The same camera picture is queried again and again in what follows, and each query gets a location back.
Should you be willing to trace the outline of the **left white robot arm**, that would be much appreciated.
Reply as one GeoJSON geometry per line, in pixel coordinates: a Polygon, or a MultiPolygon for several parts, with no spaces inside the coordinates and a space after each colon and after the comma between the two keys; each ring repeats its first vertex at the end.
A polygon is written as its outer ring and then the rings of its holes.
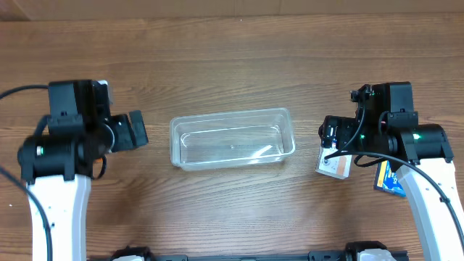
{"type": "Polygon", "coordinates": [[[141,111],[45,115],[18,151],[29,193],[34,260],[86,260],[94,162],[148,143],[141,111]]]}

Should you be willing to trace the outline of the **blue yellow box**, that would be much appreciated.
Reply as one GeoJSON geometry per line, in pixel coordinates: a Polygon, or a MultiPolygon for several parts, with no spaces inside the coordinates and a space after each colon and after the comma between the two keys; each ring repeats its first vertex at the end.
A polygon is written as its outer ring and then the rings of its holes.
{"type": "Polygon", "coordinates": [[[395,172],[392,172],[388,161],[378,163],[373,188],[396,196],[406,197],[402,186],[399,184],[398,177],[395,172]]]}

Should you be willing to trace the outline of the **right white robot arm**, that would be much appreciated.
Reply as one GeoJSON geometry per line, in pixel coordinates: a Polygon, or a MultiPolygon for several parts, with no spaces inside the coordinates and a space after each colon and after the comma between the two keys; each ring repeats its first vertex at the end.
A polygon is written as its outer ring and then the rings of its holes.
{"type": "Polygon", "coordinates": [[[456,189],[454,154],[437,124],[414,113],[356,118],[328,116],[319,128],[330,158],[366,156],[387,161],[405,192],[427,260],[463,259],[463,207],[456,189]]]}

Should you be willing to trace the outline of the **white plaster box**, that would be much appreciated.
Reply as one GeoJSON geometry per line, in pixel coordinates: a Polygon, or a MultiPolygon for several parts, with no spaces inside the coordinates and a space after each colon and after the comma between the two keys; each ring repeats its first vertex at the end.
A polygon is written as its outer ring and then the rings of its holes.
{"type": "Polygon", "coordinates": [[[325,156],[333,154],[334,152],[336,152],[335,149],[320,148],[315,172],[344,180],[349,177],[352,155],[325,159],[325,156]]]}

